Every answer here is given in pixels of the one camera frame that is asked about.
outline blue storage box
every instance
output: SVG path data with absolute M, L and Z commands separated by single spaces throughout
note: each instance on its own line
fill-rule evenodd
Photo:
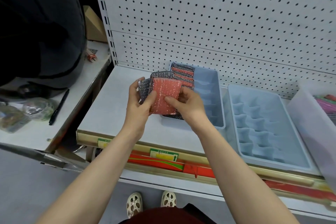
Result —
M 319 174 L 278 94 L 229 85 L 226 140 L 246 163 Z
M 224 108 L 222 101 L 222 91 L 219 83 L 218 72 L 215 69 L 189 65 L 195 68 L 194 82 L 195 89 L 204 104 L 205 112 L 211 123 L 217 129 L 225 128 Z M 162 124 L 176 128 L 190 128 L 184 120 L 178 120 L 169 117 L 162 117 Z

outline black pants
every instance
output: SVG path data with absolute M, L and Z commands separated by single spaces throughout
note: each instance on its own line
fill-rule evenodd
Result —
M 199 210 L 196 206 L 192 204 L 187 204 L 185 207 L 183 207 L 183 210 L 185 210 L 190 215 L 194 216 L 199 221 L 203 222 L 204 224 L 216 224 L 212 219 L 210 219 L 208 216 L 206 216 L 201 210 Z M 123 220 L 119 224 L 126 224 L 128 221 Z

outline empty blue tray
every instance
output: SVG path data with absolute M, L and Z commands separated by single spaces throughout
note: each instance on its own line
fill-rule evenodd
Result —
M 229 85 L 226 140 L 246 163 L 318 174 L 278 94 Z
M 222 101 L 222 91 L 219 83 L 218 72 L 215 69 L 189 65 L 195 68 L 194 82 L 195 89 L 204 104 L 205 112 L 211 123 L 217 129 L 225 128 L 224 108 Z M 189 128 L 184 120 L 169 117 L 162 117 L 162 124 L 171 127 Z

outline floor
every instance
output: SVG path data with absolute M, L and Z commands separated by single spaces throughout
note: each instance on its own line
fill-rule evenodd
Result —
M 0 149 L 0 223 L 33 224 L 77 175 Z M 162 190 L 119 182 L 99 223 L 117 224 L 126 219 L 127 198 L 136 191 L 141 192 L 145 209 L 160 205 Z M 184 194 L 176 198 L 179 208 L 192 203 L 218 224 L 235 224 L 225 202 Z M 296 217 L 301 224 L 334 223 Z

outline shoe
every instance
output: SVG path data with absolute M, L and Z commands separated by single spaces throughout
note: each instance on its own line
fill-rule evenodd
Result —
M 127 200 L 127 216 L 128 218 L 132 218 L 135 214 L 141 213 L 143 211 L 142 207 L 142 197 L 139 192 L 133 193 L 131 196 L 128 197 Z
M 162 194 L 161 207 L 175 207 L 176 196 L 174 192 L 165 191 Z

